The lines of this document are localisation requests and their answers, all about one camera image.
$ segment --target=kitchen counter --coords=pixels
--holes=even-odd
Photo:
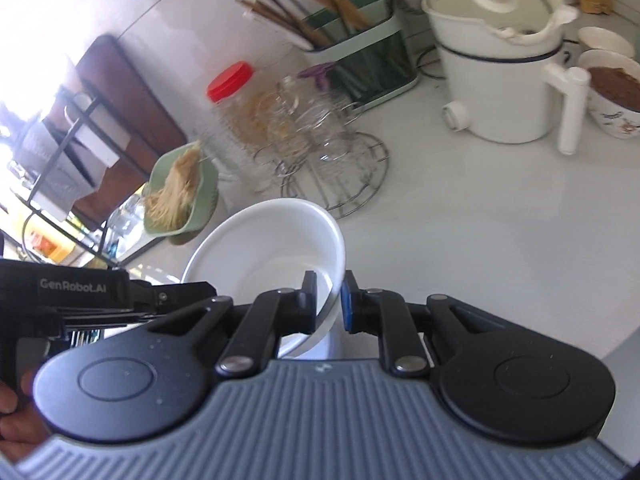
[[[618,17],[580,22],[633,31]],[[380,193],[339,222],[348,268],[360,286],[413,302],[449,294],[603,358],[640,326],[640,138],[615,139],[586,118],[574,156],[554,134],[495,144],[445,127],[447,93],[423,79],[355,123],[392,158]],[[205,236],[164,242],[136,265],[179,278]],[[349,357],[378,352],[367,335],[343,345]]]

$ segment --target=gray ribbed grip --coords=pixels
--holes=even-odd
[[[273,361],[220,385],[171,434],[109,447],[54,437],[19,469],[33,480],[613,480],[628,471],[593,439],[533,450],[481,438],[427,383],[372,360]]]

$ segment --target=white mug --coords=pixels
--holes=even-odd
[[[93,99],[86,92],[78,92],[74,95],[74,103],[82,111],[86,111],[92,101]],[[107,108],[98,105],[89,117],[121,150],[127,149],[131,136]],[[65,106],[65,118],[69,126],[73,126],[78,120],[78,115],[69,105]],[[80,126],[76,132],[76,139],[82,142],[107,168],[113,166],[120,158],[87,124]]]

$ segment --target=finger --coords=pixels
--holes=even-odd
[[[31,403],[20,412],[0,418],[0,434],[12,442],[41,444],[49,436],[49,431]]]
[[[23,442],[0,441],[0,451],[9,462],[18,462],[26,457],[31,451],[36,449],[35,444],[24,444]]]
[[[0,383],[0,412],[13,413],[18,407],[18,396],[6,384]]]
[[[33,380],[36,377],[37,368],[27,370],[20,379],[20,389],[28,397],[33,397]]]

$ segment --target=white ceramic bowl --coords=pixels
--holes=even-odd
[[[583,27],[578,30],[578,40],[586,49],[610,50],[633,58],[634,46],[612,30],[602,27]]]
[[[580,56],[578,66],[585,69],[596,66],[623,68],[630,76],[640,80],[640,64],[609,50],[588,50]],[[591,117],[609,135],[619,139],[640,135],[640,112],[615,104],[593,88],[589,90],[588,108]]]
[[[312,336],[282,338],[278,355],[294,357],[320,341],[334,323],[345,265],[344,239],[334,218],[312,202],[278,198],[220,224],[191,257],[182,282],[209,282],[221,296],[245,304],[266,290],[300,288],[305,271],[314,270],[318,312],[327,308],[330,314]]]

